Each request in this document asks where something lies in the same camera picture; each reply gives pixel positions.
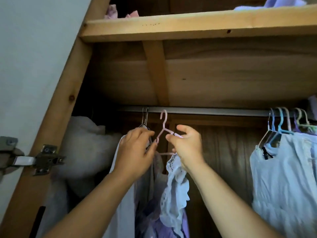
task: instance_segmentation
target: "door hinge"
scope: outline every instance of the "door hinge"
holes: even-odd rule
[[[42,151],[35,157],[24,156],[24,153],[16,148],[17,138],[0,136],[0,173],[10,173],[14,167],[32,166],[35,168],[34,176],[42,176],[50,173],[52,166],[64,164],[65,156],[57,154],[57,146],[45,144]]]

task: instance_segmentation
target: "pink hanger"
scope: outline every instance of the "pink hanger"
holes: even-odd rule
[[[167,131],[167,132],[169,132],[169,133],[172,134],[172,135],[175,135],[175,136],[177,136],[177,137],[182,138],[181,135],[179,135],[179,134],[177,134],[177,133],[175,133],[175,132],[173,132],[173,131],[171,131],[171,130],[165,128],[165,124],[166,124],[166,121],[167,121],[167,111],[164,109],[164,110],[161,112],[161,117],[160,117],[160,119],[163,118],[163,113],[165,113],[165,119],[164,119],[164,122],[163,122],[163,129],[162,129],[162,131],[158,134],[158,136],[156,137],[155,142],[156,142],[156,143],[159,143],[159,137],[161,136],[161,134],[162,134],[164,131]],[[161,153],[160,155],[174,155],[174,153]]]

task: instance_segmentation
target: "hand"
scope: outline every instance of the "hand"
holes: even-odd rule
[[[146,128],[130,130],[121,139],[113,171],[120,172],[133,182],[140,178],[153,161],[157,143],[154,142],[145,153],[149,137],[153,135],[154,131],[149,131]]]
[[[176,128],[186,133],[182,135],[183,138],[166,135],[166,139],[174,145],[173,152],[179,155],[183,168],[190,172],[196,165],[205,163],[201,136],[192,127],[186,125],[177,125]]]

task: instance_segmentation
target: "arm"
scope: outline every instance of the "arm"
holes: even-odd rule
[[[182,165],[196,183],[204,203],[223,238],[281,238],[254,212],[204,161],[200,134],[189,126],[178,125],[183,139],[167,135]]]
[[[120,142],[112,173],[82,201],[45,238],[102,237],[122,198],[153,161],[157,144],[145,154],[153,131],[131,130]]]

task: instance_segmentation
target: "person's left hand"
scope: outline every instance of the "person's left hand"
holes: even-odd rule
[[[145,153],[146,144],[154,131],[146,128],[135,128],[121,139],[114,166],[114,172],[120,172],[129,179],[136,181],[150,167],[157,143],[153,143]]]

